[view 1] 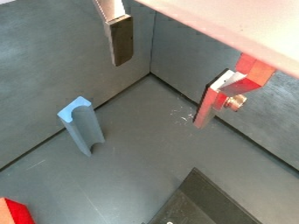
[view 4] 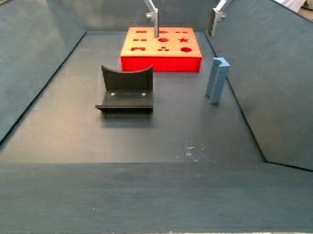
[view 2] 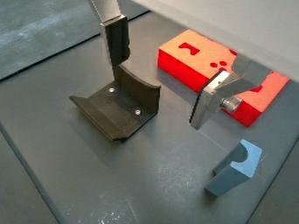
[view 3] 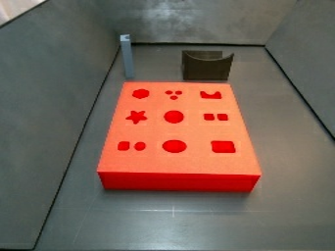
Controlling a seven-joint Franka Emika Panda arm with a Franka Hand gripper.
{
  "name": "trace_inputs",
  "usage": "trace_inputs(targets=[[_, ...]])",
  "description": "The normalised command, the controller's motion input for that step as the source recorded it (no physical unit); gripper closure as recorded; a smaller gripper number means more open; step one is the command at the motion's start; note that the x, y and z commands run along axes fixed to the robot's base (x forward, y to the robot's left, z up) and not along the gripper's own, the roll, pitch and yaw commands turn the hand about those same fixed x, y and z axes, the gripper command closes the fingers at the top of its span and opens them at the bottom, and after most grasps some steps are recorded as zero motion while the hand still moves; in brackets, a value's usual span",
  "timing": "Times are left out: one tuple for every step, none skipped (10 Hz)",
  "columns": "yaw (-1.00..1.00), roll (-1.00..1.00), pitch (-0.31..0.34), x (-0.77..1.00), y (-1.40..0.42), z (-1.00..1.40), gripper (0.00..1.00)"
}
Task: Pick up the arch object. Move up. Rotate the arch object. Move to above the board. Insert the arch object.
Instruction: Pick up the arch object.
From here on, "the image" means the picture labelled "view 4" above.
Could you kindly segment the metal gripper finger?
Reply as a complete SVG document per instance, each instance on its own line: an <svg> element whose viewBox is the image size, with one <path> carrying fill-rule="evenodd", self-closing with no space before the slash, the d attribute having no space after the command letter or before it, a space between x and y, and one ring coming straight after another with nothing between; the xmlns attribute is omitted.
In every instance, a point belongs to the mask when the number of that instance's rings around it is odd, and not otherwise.
<svg viewBox="0 0 313 234"><path fill-rule="evenodd" d="M215 37L217 25L227 17L227 13L224 12L224 10L229 4L231 0L220 0L217 6L212 8L208 27L208 34L211 37Z"/></svg>
<svg viewBox="0 0 313 234"><path fill-rule="evenodd" d="M152 0L144 0L148 6L149 12L146 13L146 17L152 20L154 25L154 37L160 37L160 9L156 7Z"/></svg>

